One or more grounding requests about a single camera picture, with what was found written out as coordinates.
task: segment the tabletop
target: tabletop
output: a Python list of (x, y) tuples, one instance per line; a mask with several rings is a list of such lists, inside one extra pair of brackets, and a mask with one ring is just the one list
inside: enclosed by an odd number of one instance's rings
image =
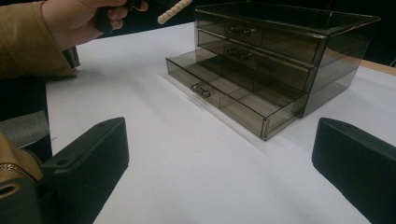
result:
[(396, 77), (360, 67), (351, 86), (264, 142), (167, 74), (194, 25), (78, 46), (77, 78), (47, 84), (54, 153), (125, 117), (130, 165), (95, 223), (369, 223), (312, 165), (318, 120), (396, 146)]

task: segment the person's hand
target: person's hand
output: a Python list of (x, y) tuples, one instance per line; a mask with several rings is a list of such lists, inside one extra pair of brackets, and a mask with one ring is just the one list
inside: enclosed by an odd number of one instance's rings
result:
[[(122, 19), (128, 9), (122, 7), (127, 0), (48, 0), (41, 8), (44, 22), (47, 24), (55, 42), (61, 50), (89, 42), (101, 32), (95, 29), (94, 19), (99, 7), (114, 7), (107, 12), (113, 29), (120, 29)], [(142, 1), (139, 11), (148, 9)]]

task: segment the drawer handle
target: drawer handle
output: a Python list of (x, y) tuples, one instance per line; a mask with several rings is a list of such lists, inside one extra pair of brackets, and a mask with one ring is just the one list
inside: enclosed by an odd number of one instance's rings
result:
[(204, 90), (199, 84), (193, 85), (192, 90), (198, 93), (202, 98), (210, 97), (210, 91)]
[(255, 29), (241, 29), (237, 26), (231, 26), (228, 28), (229, 34), (237, 34), (237, 35), (244, 35), (244, 36), (251, 36), (251, 33), (255, 32)]
[(248, 51), (243, 51), (240, 49), (228, 49), (227, 55), (229, 55), (231, 57), (235, 57), (241, 61), (244, 61), (244, 60), (249, 59), (252, 54)]

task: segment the smoked acrylic storage box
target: smoked acrylic storage box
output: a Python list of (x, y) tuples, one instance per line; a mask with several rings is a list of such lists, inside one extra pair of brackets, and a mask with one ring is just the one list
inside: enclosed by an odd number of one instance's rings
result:
[(378, 17), (252, 1), (195, 9), (168, 73), (267, 140), (349, 87)]

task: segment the brown jacket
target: brown jacket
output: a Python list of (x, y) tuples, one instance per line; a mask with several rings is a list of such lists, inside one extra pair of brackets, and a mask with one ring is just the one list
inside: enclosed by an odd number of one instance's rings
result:
[[(43, 2), (0, 7), (0, 79), (23, 75), (73, 76), (41, 15)], [(0, 133), (0, 183), (12, 178), (42, 178), (32, 155)]]
[(73, 75), (44, 23), (43, 3), (0, 7), (0, 78)]

